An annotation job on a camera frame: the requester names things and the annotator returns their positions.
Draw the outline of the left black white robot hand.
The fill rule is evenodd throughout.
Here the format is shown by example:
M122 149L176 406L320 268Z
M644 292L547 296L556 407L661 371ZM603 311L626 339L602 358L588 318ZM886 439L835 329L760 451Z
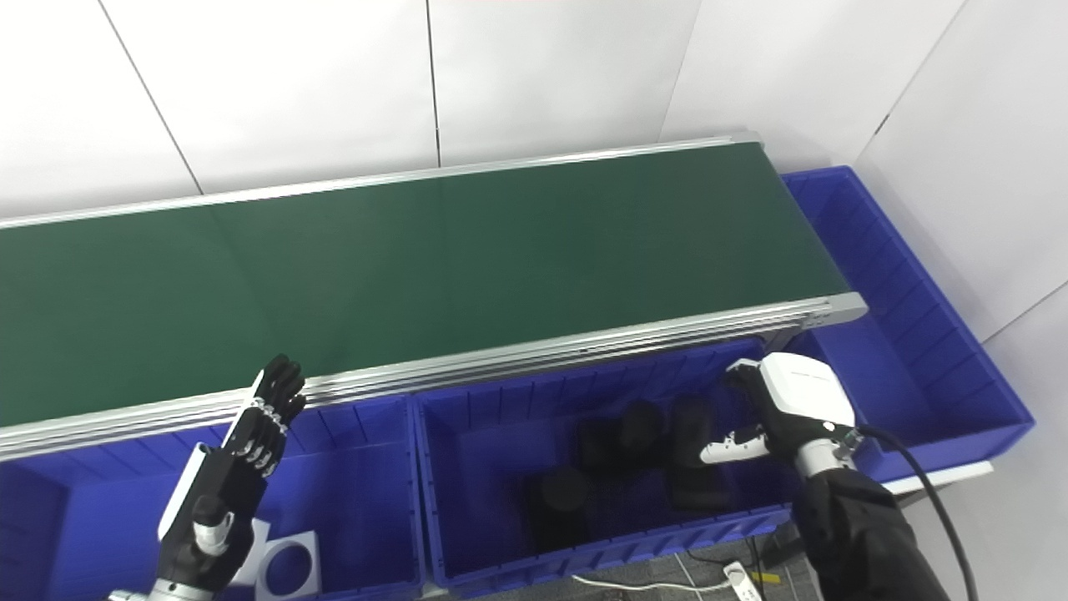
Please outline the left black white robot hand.
M257 374L224 441L199 442L158 526L150 600L217 600L254 543L253 518L305 408L301 365L279 354Z

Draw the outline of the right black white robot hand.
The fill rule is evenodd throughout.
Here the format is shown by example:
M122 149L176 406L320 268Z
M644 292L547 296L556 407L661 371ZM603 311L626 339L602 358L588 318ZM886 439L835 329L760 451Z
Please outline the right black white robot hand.
M743 393L758 420L698 452L704 464L774 457L811 478L852 465L847 440L857 416L844 386L829 364L807 355L775 351L759 361L738 359L726 383Z

